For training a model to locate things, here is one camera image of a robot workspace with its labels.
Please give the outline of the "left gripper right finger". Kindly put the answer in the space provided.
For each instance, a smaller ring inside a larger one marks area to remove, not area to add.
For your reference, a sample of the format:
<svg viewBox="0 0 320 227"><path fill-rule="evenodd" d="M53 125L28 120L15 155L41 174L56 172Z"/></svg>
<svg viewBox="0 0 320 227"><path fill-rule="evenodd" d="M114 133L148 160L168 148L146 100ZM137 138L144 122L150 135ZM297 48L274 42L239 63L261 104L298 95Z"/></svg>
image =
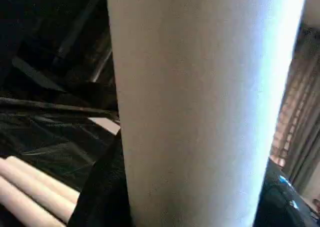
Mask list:
<svg viewBox="0 0 320 227"><path fill-rule="evenodd" d="M271 159L268 159L253 226L318 226L311 210Z"/></svg>

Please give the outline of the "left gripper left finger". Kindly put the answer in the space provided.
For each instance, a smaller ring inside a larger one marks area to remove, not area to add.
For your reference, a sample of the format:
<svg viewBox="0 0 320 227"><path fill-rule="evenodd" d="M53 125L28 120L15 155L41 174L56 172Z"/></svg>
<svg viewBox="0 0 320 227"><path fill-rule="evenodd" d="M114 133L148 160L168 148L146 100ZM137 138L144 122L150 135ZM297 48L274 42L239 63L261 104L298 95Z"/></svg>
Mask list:
<svg viewBox="0 0 320 227"><path fill-rule="evenodd" d="M67 225L69 227L132 226L120 132L91 168Z"/></svg>

